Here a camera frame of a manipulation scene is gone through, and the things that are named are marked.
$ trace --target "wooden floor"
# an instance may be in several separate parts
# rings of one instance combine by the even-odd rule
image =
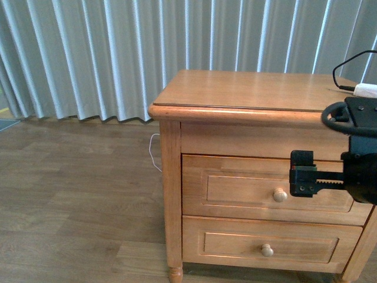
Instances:
[[[1,283],[168,283],[157,126],[25,121],[0,132]],[[160,162],[159,139],[152,151]],[[375,283],[377,249],[360,283]],[[331,275],[185,264],[186,283]]]

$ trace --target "white curtain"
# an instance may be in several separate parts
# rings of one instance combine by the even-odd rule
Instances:
[[[16,117],[139,117],[180,69],[330,74],[377,48],[375,0],[0,0]],[[339,75],[377,83],[364,55]]]

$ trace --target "drawer knob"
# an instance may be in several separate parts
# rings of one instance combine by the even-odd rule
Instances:
[[[271,248],[270,245],[264,244],[262,246],[262,255],[269,258],[270,256],[273,255],[273,249]]]
[[[275,202],[284,202],[288,198],[287,193],[283,189],[274,190],[272,196]]]

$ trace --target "nightstand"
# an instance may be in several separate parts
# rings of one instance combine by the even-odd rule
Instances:
[[[182,262],[357,280],[377,242],[375,207],[347,191],[289,194],[292,150],[313,150],[319,170],[342,171],[348,137],[320,114],[347,95],[330,75],[177,74],[149,108],[160,121],[171,283],[181,282]]]

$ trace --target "white plug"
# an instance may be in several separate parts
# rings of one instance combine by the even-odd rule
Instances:
[[[354,96],[377,98],[376,84],[358,84],[353,91]]]

